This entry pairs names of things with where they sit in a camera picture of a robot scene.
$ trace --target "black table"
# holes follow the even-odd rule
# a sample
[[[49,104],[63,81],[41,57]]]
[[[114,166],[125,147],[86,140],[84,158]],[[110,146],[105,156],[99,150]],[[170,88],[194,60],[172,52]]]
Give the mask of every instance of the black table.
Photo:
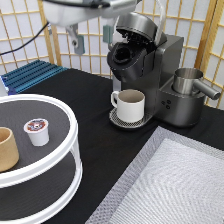
[[[23,92],[62,100],[79,124],[83,179],[71,202],[47,224],[85,223],[158,126],[224,149],[224,111],[204,106],[193,128],[179,129],[153,119],[138,131],[126,132],[109,122],[111,92],[112,80],[74,69]]]

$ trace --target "round white tray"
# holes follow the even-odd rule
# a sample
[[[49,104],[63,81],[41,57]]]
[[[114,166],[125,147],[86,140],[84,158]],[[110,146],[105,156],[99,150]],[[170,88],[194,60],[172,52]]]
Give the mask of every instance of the round white tray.
[[[35,100],[35,101],[42,101],[42,102],[53,104],[61,108],[66,113],[70,122],[70,128],[66,138],[50,154],[48,154],[44,158],[28,166],[22,167],[20,169],[12,170],[9,172],[5,172],[5,173],[0,173],[0,188],[16,185],[41,175],[42,173],[46,172],[47,170],[55,166],[59,161],[61,161],[68,154],[68,152],[70,151],[72,152],[72,155],[75,160],[75,166],[76,166],[75,176],[68,190],[56,202],[54,202],[52,205],[50,205],[46,209],[34,215],[17,219],[17,220],[0,221],[0,223],[12,223],[12,224],[14,223],[15,224],[42,223],[46,221],[47,219],[49,219],[50,217],[57,214],[61,209],[63,209],[65,205],[74,196],[75,192],[77,191],[79,187],[81,177],[82,177],[82,164],[81,164],[80,155],[79,155],[78,124],[77,124],[73,111],[65,103],[57,99],[54,99],[52,97],[34,95],[34,94],[1,97],[0,107],[2,103],[20,101],[20,100],[21,101]]]

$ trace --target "coffee maker drip tray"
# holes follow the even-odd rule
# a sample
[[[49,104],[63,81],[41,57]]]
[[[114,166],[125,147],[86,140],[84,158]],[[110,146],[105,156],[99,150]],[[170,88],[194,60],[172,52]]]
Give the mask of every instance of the coffee maker drip tray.
[[[114,124],[118,128],[125,129],[125,130],[130,130],[130,131],[133,130],[134,131],[134,130],[136,130],[138,128],[141,128],[144,125],[146,125],[149,122],[149,120],[152,118],[152,115],[150,115],[149,113],[145,112],[144,117],[140,121],[137,121],[137,122],[134,122],[134,123],[128,123],[128,122],[124,122],[124,121],[120,120],[117,117],[117,108],[114,108],[110,112],[109,118],[110,118],[110,121],[112,122],[112,124]]]

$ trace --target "white coffee mug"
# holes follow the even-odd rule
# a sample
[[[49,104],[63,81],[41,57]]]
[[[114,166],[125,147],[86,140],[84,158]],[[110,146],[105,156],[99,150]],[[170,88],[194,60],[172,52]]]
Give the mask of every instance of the white coffee mug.
[[[114,91],[111,94],[111,103],[117,108],[117,116],[122,121],[134,123],[144,117],[145,95],[140,91],[133,89]]]

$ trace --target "coffee cup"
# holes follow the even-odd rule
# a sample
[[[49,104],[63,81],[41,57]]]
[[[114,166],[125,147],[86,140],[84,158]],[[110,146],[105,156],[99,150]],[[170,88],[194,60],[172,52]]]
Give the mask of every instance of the coffee cup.
[[[144,117],[145,95],[138,90],[114,91],[111,103],[117,108],[117,117],[124,122],[134,123]]]
[[[12,168],[19,160],[19,152],[12,130],[0,127],[0,172]]]

